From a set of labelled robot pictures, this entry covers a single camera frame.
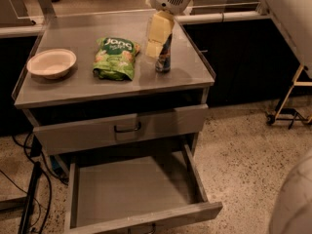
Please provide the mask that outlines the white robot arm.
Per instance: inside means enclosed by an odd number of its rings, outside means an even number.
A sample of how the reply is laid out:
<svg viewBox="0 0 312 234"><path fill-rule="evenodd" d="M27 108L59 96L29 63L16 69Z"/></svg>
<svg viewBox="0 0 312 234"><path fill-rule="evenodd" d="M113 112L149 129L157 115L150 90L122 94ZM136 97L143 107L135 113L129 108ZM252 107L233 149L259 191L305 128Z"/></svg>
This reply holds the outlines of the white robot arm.
<svg viewBox="0 0 312 234"><path fill-rule="evenodd" d="M260 0L252 17L264 15L311 64L311 0ZM266 126L261 109L273 101L210 110L195 163L223 210L162 234L311 234L311 126Z"/></svg>

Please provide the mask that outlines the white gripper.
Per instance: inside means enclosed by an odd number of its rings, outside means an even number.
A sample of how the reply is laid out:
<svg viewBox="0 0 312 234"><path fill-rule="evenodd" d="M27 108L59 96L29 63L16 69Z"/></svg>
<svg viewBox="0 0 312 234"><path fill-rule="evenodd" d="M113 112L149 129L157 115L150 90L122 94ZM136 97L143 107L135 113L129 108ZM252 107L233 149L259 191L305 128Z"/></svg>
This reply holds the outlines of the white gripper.
<svg viewBox="0 0 312 234"><path fill-rule="evenodd" d="M164 44L173 32L174 16L180 15L191 0L149 0L150 6L159 11L155 13L147 27L145 54L151 58L159 57Z"/></svg>

